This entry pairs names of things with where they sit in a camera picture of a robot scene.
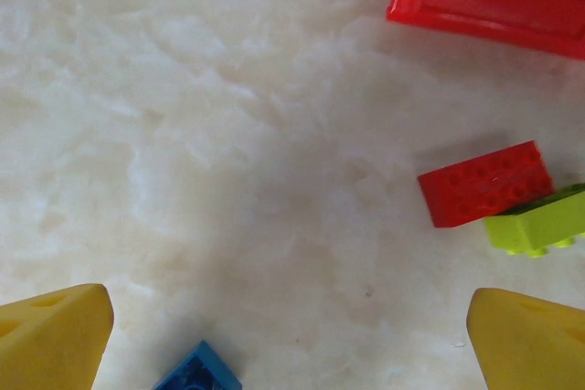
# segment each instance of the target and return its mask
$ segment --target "lego brick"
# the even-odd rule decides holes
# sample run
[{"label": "lego brick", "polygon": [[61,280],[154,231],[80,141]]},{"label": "lego brick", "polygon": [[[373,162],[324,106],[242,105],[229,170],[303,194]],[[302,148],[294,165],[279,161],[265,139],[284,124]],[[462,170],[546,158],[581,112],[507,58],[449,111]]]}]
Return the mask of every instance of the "lego brick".
[{"label": "lego brick", "polygon": [[419,176],[436,227],[457,227],[553,193],[534,142]]},{"label": "lego brick", "polygon": [[585,0],[392,0],[387,19],[585,59]]},{"label": "lego brick", "polygon": [[91,390],[113,326],[103,285],[0,307],[0,388]]},{"label": "lego brick", "polygon": [[202,341],[154,390],[241,390],[238,378]]},{"label": "lego brick", "polygon": [[479,289],[467,331],[490,390],[585,388],[585,311]]},{"label": "lego brick", "polygon": [[567,247],[585,233],[585,184],[574,184],[554,195],[484,219],[495,248],[510,255],[526,253],[537,258],[547,247]]}]

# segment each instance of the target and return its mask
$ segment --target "green lego piece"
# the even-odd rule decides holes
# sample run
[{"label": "green lego piece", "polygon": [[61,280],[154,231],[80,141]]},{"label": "green lego piece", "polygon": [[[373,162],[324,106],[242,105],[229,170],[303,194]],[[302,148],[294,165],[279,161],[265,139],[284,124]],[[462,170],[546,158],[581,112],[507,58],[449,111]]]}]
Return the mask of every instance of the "green lego piece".
[{"label": "green lego piece", "polygon": [[484,225],[492,246],[510,255],[538,258],[548,253],[547,246],[571,246],[575,236],[585,233],[585,184],[488,216]]}]

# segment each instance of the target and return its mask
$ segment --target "floor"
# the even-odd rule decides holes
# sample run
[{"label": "floor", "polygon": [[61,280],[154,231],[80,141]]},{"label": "floor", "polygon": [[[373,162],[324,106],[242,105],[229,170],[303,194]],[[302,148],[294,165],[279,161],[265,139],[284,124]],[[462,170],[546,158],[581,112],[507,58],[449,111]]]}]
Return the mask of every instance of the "floor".
[{"label": "floor", "polygon": [[416,175],[536,140],[585,180],[585,63],[387,23],[389,0],[0,0],[0,302],[104,283],[95,390],[202,338],[247,389],[485,389],[473,291],[585,308],[431,225]]}]

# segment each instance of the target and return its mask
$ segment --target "red lego box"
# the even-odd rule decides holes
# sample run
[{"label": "red lego box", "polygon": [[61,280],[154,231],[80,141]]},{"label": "red lego box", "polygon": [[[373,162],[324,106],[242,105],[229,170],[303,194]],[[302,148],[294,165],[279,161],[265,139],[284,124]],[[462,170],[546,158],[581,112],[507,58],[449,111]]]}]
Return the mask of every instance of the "red lego box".
[{"label": "red lego box", "polygon": [[392,0],[388,20],[585,59],[585,0]]},{"label": "red lego box", "polygon": [[423,174],[419,184],[436,227],[497,215],[554,191],[534,142]]}]

